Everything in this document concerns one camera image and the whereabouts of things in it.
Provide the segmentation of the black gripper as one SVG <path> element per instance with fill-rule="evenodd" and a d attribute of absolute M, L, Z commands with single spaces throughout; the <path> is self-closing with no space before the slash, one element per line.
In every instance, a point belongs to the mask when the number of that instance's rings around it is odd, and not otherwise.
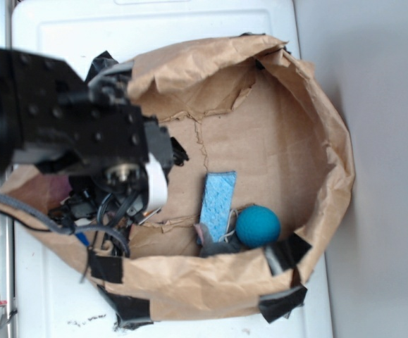
<path fill-rule="evenodd" d="M 129 63 L 114 64 L 85 82 L 65 61 L 14 51 L 20 144 L 13 161 L 44 174 L 88 176 L 107 192 L 148 188 L 147 208 L 162 208 L 166 178 L 188 155 L 130 102 L 131 75 Z"/>

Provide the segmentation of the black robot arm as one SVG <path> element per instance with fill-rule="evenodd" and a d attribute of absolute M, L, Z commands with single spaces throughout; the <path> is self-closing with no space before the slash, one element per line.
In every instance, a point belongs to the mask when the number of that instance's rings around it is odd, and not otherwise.
<path fill-rule="evenodd" d="M 133 62 L 102 53 L 81 78 L 65 61 L 0 49 L 0 177 L 12 164 L 46 175 L 88 176 L 107 192 L 143 192 L 164 205 L 168 174 L 188 155 L 143 115 L 127 89 Z"/>

